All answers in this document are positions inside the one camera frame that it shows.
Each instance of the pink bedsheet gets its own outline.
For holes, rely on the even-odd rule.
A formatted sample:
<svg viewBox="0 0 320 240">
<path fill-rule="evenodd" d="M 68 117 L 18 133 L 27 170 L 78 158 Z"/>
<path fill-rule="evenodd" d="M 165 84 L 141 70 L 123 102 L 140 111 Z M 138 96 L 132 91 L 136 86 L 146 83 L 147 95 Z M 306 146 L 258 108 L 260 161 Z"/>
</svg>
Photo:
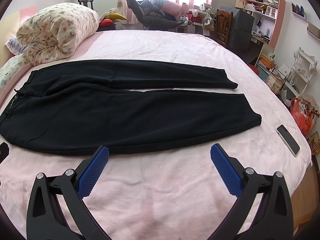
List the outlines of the pink bedsheet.
<svg viewBox="0 0 320 240">
<path fill-rule="evenodd" d="M 214 142 L 164 152 L 110 156 L 84 202 L 114 240 L 206 240 L 236 200 L 210 159 L 214 143 L 220 143 L 230 156 L 258 173 L 282 171 L 290 194 L 301 182 L 311 152 L 292 116 L 244 62 L 214 41 L 201 35 L 158 31 L 96 33 L 72 57 L 28 70 L 15 89 L 23 85 L 32 70 L 86 59 L 144 59 L 223 68 L 228 78 L 239 84 L 236 90 L 198 90 L 244 93 L 252 109 L 262 116 L 259 127 Z M 9 93 L 1 112 L 14 94 Z M 276 133 L 281 124 L 300 146 L 297 157 Z M 61 175 L 68 168 L 76 168 L 85 157 L 42 154 L 12 145 L 9 148 L 9 156 L 0 164 L 0 203 L 25 236 L 28 201 L 36 175 Z M 242 230 L 250 226 L 259 201 L 258 197 Z M 77 231 L 65 203 L 61 206 L 71 228 Z"/>
</svg>

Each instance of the yellow pillow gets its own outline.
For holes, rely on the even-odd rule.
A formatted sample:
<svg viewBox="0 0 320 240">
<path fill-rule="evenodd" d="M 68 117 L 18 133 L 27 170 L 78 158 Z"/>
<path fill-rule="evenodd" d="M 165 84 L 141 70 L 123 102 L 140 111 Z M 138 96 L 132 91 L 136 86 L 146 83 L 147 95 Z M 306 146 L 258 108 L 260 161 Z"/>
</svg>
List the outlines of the yellow pillow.
<svg viewBox="0 0 320 240">
<path fill-rule="evenodd" d="M 124 16 L 122 16 L 121 14 L 119 13 L 108 13 L 104 19 L 110 19 L 112 20 L 113 22 L 118 22 L 118 20 L 125 20 L 125 21 L 128 21 L 128 19 Z"/>
</svg>

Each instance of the blue gripper pad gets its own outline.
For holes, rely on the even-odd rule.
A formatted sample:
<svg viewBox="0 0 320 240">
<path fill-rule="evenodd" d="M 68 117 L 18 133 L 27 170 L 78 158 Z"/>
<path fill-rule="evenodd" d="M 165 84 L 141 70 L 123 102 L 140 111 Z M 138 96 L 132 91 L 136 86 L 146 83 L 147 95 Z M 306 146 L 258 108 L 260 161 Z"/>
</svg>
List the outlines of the blue gripper pad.
<svg viewBox="0 0 320 240">
<path fill-rule="evenodd" d="M 78 179 L 77 194 L 80 199 L 90 195 L 94 185 L 99 179 L 104 167 L 109 160 L 109 151 L 107 147 L 102 147 L 97 155 L 93 158 L 91 163 Z"/>
<path fill-rule="evenodd" d="M 217 144 L 211 147 L 211 160 L 219 172 L 224 184 L 231 195 L 239 198 L 242 194 L 242 182 L 236 170 L 225 157 Z"/>
</svg>

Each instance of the pant leg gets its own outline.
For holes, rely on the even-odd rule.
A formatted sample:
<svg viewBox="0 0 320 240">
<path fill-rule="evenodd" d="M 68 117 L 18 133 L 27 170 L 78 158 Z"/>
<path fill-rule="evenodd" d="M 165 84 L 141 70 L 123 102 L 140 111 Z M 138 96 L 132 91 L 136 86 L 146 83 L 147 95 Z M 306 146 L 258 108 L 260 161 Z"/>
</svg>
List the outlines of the pant leg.
<svg viewBox="0 0 320 240">
<path fill-rule="evenodd" d="M 45 96 L 77 83 L 113 89 L 237 88 L 223 69 L 146 60 L 84 60 L 33 71 L 20 93 Z"/>
<path fill-rule="evenodd" d="M 261 124 L 243 94 L 190 90 L 113 90 L 80 83 L 52 95 L 24 95 L 0 118 L 13 145 L 59 155 L 112 154 L 187 147 Z"/>
</svg>

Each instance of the chair back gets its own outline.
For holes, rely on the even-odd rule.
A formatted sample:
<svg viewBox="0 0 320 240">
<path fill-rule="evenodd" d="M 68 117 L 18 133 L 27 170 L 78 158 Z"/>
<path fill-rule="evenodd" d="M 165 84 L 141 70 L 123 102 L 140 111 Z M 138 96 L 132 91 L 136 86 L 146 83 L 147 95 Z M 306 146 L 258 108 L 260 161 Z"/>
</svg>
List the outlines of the chair back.
<svg viewBox="0 0 320 240">
<path fill-rule="evenodd" d="M 143 21 L 144 12 L 141 8 L 141 4 L 138 3 L 136 0 L 126 0 L 128 8 L 132 10 L 134 15 L 136 16 L 137 20 L 145 27 L 148 27 L 145 25 Z"/>
<path fill-rule="evenodd" d="M 233 12 L 228 13 L 223 10 L 217 10 L 216 33 L 217 42 L 226 47 L 229 43 L 230 32 L 232 28 Z"/>
<path fill-rule="evenodd" d="M 83 3 L 84 6 L 88 7 L 88 3 L 91 3 L 91 9 L 93 10 L 93 0 L 78 0 L 78 3 L 81 5 Z"/>
</svg>

